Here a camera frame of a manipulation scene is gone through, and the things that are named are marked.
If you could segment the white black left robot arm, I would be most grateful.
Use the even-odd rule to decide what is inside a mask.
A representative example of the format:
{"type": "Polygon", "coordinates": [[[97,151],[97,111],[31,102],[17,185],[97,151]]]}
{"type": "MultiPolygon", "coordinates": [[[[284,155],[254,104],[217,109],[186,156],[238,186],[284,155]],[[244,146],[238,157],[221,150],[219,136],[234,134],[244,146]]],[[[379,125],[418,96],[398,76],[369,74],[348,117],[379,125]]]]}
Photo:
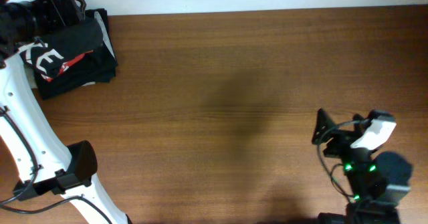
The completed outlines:
{"type": "Polygon", "coordinates": [[[38,83],[57,93],[56,80],[65,89],[104,82],[115,68],[103,11],[88,11],[84,0],[1,0],[1,139],[19,174],[2,209],[52,192],[89,223],[130,222],[98,178],[92,145],[64,145],[31,91],[38,83]]]}

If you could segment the dark green Nike t-shirt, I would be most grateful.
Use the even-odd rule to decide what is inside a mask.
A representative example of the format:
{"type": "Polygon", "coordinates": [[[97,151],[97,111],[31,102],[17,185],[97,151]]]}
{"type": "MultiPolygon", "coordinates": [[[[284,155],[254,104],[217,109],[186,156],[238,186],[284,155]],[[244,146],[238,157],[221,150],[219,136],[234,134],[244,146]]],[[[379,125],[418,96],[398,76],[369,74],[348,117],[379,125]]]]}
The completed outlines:
{"type": "Polygon", "coordinates": [[[18,54],[35,72],[55,78],[65,63],[95,50],[102,43],[100,24],[88,18],[77,25],[35,38],[33,43],[20,47],[18,54]]]}

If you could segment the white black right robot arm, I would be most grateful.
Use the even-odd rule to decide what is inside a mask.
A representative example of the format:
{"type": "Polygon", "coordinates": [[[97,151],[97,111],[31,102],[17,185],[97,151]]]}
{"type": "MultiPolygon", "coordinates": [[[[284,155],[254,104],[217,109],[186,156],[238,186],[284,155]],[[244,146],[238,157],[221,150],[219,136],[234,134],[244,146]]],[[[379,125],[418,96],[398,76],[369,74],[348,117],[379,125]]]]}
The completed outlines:
{"type": "Polygon", "coordinates": [[[333,187],[346,199],[345,214],[319,213],[317,222],[401,224],[397,207],[410,192],[413,165],[402,155],[379,152],[397,125],[385,111],[335,123],[317,111],[312,144],[333,187]]]}

